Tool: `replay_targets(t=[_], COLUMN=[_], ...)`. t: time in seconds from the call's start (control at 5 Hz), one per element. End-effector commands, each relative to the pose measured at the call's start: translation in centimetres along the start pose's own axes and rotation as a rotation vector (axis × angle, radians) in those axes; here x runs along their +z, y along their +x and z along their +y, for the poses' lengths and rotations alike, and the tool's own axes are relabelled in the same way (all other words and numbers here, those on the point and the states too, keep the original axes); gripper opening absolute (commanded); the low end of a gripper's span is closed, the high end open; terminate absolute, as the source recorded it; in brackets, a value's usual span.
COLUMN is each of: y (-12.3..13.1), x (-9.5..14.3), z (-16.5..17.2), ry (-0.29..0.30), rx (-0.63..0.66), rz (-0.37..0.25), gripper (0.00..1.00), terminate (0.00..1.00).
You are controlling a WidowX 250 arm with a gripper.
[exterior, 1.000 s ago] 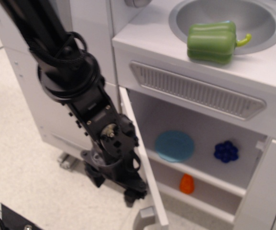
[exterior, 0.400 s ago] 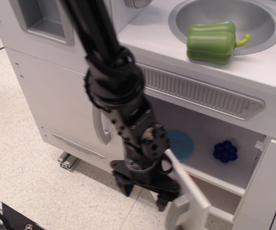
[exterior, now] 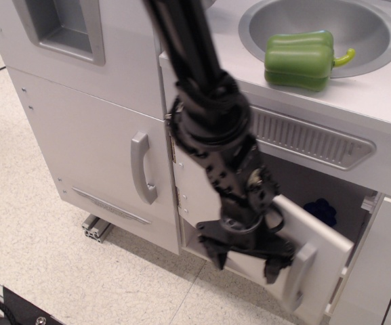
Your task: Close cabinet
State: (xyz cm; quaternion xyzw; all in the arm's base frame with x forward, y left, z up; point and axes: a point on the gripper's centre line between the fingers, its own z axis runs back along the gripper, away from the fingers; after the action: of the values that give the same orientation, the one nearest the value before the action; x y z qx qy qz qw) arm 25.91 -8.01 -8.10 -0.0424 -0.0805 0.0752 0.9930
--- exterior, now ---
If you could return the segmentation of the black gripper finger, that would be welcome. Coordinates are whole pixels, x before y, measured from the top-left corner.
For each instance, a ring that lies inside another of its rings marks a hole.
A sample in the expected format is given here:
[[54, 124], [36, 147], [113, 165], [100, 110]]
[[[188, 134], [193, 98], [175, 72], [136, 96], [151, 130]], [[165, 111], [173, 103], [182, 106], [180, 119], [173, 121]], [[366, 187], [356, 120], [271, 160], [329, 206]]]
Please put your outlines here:
[[274, 284], [282, 269], [290, 266], [289, 259], [269, 258], [265, 262], [264, 277], [267, 284]]
[[219, 270], [223, 270], [226, 264], [229, 247], [221, 242], [204, 236], [199, 236], [199, 242], [205, 247], [207, 255], [212, 263]]

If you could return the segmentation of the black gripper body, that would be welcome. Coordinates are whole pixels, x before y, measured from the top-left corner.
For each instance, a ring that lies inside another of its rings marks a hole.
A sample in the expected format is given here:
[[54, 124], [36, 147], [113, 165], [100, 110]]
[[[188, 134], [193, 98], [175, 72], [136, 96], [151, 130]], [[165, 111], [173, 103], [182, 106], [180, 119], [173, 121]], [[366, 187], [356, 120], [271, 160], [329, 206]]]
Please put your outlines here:
[[268, 228], [264, 218], [259, 218], [251, 227], [233, 219], [204, 221], [197, 224], [199, 236], [214, 239], [229, 247], [229, 252], [249, 255], [259, 259], [289, 259], [290, 265], [295, 247]]

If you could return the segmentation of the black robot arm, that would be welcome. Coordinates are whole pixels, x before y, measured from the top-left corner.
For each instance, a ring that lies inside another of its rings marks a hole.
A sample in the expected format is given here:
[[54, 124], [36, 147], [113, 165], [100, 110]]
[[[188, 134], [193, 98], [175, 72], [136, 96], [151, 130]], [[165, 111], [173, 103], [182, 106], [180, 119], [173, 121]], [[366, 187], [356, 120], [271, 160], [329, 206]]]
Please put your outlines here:
[[290, 266], [292, 243], [266, 222], [279, 194], [250, 132], [251, 110], [236, 81], [220, 68], [200, 1], [145, 1], [177, 76], [168, 129], [178, 147], [204, 168], [219, 194], [220, 218], [197, 224], [199, 241], [222, 269], [230, 251], [265, 261], [267, 283]]

